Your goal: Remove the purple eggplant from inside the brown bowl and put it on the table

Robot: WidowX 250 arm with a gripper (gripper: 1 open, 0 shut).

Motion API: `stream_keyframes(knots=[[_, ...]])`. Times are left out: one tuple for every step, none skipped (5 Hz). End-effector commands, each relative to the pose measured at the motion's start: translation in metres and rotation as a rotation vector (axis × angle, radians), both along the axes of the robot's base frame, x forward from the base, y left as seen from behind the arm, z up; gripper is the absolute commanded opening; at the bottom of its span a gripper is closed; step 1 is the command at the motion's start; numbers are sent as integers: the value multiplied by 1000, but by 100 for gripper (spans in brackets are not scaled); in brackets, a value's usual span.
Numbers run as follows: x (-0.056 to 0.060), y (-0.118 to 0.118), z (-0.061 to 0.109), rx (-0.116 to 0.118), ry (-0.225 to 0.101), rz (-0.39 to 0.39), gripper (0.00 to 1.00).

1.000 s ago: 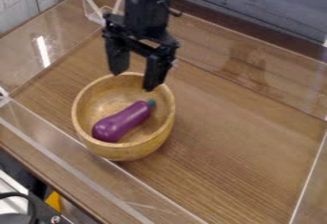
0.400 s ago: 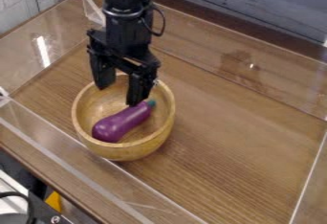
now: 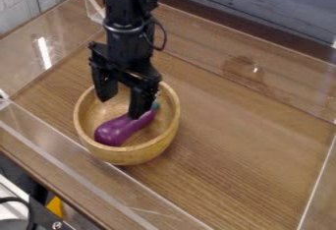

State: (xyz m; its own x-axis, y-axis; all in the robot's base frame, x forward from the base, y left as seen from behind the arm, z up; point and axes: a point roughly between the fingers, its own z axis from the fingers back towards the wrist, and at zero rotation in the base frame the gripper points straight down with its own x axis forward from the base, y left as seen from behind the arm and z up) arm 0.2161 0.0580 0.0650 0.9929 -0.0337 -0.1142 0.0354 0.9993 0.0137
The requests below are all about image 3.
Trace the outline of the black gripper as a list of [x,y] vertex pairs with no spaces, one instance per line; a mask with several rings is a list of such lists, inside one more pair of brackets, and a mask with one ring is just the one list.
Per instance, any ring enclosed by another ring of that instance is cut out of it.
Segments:
[[89,65],[99,99],[105,102],[119,93],[119,83],[131,88],[128,116],[139,119],[151,109],[161,75],[151,64],[155,50],[155,24],[123,27],[104,24],[107,42],[92,42]]

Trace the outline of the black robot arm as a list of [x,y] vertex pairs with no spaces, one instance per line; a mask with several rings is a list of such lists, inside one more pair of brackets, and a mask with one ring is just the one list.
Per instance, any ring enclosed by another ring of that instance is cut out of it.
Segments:
[[161,75],[151,64],[155,30],[163,25],[152,15],[157,0],[104,0],[107,32],[104,43],[92,42],[89,65],[97,97],[108,101],[119,94],[119,85],[129,88],[128,117],[139,118],[152,106]]

